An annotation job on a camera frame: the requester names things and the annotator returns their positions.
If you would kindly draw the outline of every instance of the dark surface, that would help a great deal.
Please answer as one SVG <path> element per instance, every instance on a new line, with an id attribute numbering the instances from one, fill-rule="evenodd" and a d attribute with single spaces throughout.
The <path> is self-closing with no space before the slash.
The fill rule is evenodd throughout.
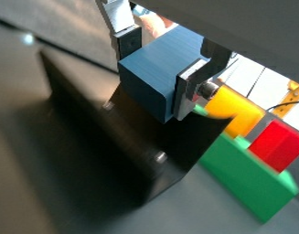
<path id="1" fill-rule="evenodd" d="M 98 158 L 106 139 L 93 153 L 51 104 L 38 51 L 20 32 L 0 27 L 0 233 L 299 234 L 297 200 L 262 225 L 199 166 L 134 208 Z M 117 76 L 56 53 L 79 82 L 89 81 L 90 95 L 106 100 Z"/>
<path id="2" fill-rule="evenodd" d="M 55 54 L 43 49 L 40 57 L 58 109 L 67 112 L 74 129 L 81 128 L 79 135 L 95 154 L 101 152 L 97 142 L 109 143 L 107 155 L 99 157 L 106 159 L 106 167 L 118 174 L 139 205 L 145 204 L 191 171 L 233 119 L 211 119 L 191 112 L 181 122 L 171 119 L 162 124 L 129 97 L 122 86 L 109 102 L 111 108 L 101 108 L 95 105 L 99 100 L 89 100 L 87 90 L 67 76 L 67 68 Z M 126 112 L 134 112 L 137 118 Z M 161 153 L 166 153 L 167 159 L 159 163 L 155 157 Z"/>

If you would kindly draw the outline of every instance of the cable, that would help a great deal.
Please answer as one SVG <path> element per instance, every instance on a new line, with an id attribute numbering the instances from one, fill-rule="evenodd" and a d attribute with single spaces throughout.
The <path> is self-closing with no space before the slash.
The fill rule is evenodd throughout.
<path id="1" fill-rule="evenodd" d="M 281 104 L 277 105 L 277 106 L 273 106 L 273 107 L 268 108 L 266 111 L 269 112 L 272 109 L 276 109 L 276 108 L 280 107 L 280 106 L 292 105 L 292 104 L 298 104 L 298 103 L 299 103 L 299 101 L 285 102 L 285 103 L 281 103 Z"/>
<path id="2" fill-rule="evenodd" d="M 254 82 L 254 84 L 253 84 L 253 86 L 252 86 L 252 89 L 250 89 L 250 92 L 249 92 L 246 98 L 250 97 L 252 91 L 253 91 L 253 89 L 254 89 L 254 87 L 256 87 L 256 85 L 257 85 L 257 83 L 258 83 L 260 78 L 262 77 L 264 71 L 265 71 L 265 67 L 264 67 L 264 70 L 262 70 L 261 75 L 258 76 L 258 78 L 257 78 L 257 80 L 256 80 L 256 82 Z"/>
<path id="3" fill-rule="evenodd" d="M 234 59 L 237 55 L 238 55 L 238 53 L 233 52 L 232 59 Z"/>
<path id="4" fill-rule="evenodd" d="M 230 64 L 229 67 L 226 67 L 215 76 L 213 76 L 213 80 L 215 80 L 215 79 L 219 77 L 219 75 L 221 75 L 229 68 L 233 67 L 233 65 L 238 62 L 238 60 L 240 60 L 240 58 L 237 58 L 236 61 L 233 62 L 233 64 Z"/>
<path id="5" fill-rule="evenodd" d="M 229 79 L 232 78 L 232 76 L 233 76 L 236 70 L 238 69 L 240 64 L 241 64 L 241 62 L 238 62 L 237 66 L 234 67 L 234 70 L 230 71 L 230 74 L 229 74 L 229 76 L 228 76 L 228 78 L 226 78 L 226 80 L 225 80 L 225 83 L 226 83 L 226 84 L 228 84 L 228 81 L 229 81 Z"/>

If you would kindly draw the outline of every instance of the orange object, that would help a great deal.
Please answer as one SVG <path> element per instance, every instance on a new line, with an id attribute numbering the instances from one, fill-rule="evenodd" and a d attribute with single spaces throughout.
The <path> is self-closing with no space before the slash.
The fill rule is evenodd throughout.
<path id="1" fill-rule="evenodd" d="M 289 82 L 289 93 L 281 103 L 292 102 L 292 101 L 299 101 L 299 83 L 294 82 L 293 80 Z M 294 107 L 296 104 L 290 105 L 282 105 L 278 106 L 274 110 L 273 113 L 280 117 L 284 118 L 285 115 L 289 113 L 292 108 Z"/>
<path id="2" fill-rule="evenodd" d="M 234 120 L 225 131 L 232 137 L 246 136 L 265 116 L 264 109 L 232 88 L 223 85 L 207 103 L 206 111 L 215 117 L 232 117 Z"/>

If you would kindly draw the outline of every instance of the red block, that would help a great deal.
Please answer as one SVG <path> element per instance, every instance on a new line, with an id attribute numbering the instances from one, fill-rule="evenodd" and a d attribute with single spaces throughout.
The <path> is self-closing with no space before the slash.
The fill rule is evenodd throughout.
<path id="1" fill-rule="evenodd" d="M 252 152 L 282 172 L 299 155 L 299 132 L 274 120 L 250 146 Z"/>

